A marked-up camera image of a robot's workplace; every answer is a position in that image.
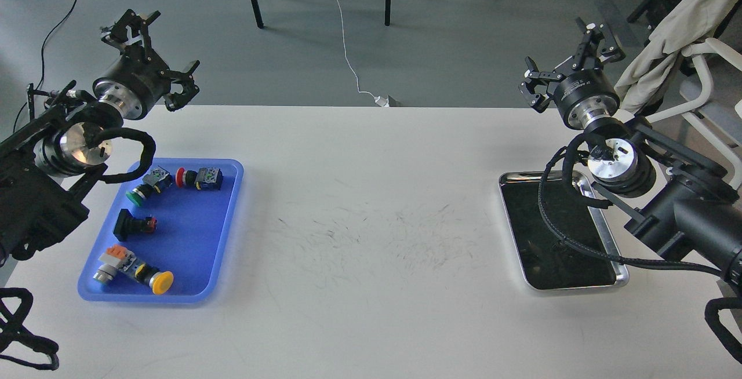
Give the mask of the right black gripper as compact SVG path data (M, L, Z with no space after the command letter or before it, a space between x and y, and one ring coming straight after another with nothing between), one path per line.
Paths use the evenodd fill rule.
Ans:
M541 72L527 56L519 91L536 112L545 112L553 101L565 126L585 130L591 122L617 112L619 96L602 70L605 64L624 60L625 52L607 23L587 24L580 17L575 22L583 31L583 38L573 55L574 73L566 77L568 68L564 64L568 57L551 72Z

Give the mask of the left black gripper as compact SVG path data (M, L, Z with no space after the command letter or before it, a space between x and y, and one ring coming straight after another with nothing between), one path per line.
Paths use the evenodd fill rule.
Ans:
M121 56L93 83L98 101L107 102L127 120L141 120L164 96L165 108L175 112L185 107L201 91L193 73L201 65L194 60L185 72L170 70L164 60L156 59L149 25L160 16L154 11L140 16L128 9L113 25L101 28L101 41L119 50ZM140 60L152 60L149 64ZM170 83L180 92L169 92Z

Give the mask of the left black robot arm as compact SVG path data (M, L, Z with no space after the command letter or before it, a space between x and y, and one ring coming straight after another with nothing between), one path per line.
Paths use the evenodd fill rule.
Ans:
M159 15L128 9L101 28L101 40L119 59L92 92L76 89L75 81L46 92L45 111L2 142L3 263L29 260L63 241L87 220L83 199L99 181L122 184L147 172L156 143L125 127L126 120L145 118L158 101L177 111L199 93L193 77L199 60L173 70L154 50L149 28Z

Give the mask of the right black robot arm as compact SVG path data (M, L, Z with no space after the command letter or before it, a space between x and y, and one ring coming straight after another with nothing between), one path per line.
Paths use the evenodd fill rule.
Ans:
M735 187L726 169L705 155L658 133L647 118L619 121L620 97L604 74L605 64L625 55L610 26L576 20L583 35L577 51L549 72L530 57L519 91L537 112L556 104L577 136L560 148L540 177L537 204L558 242L588 257L655 270L698 271L717 276L734 297L709 300L704 318L735 360L740 341L720 321L724 309L740 308L741 236ZM548 217L545 183L562 162L562 185L573 202L629 215L627 231L659 260L600 252L570 238Z

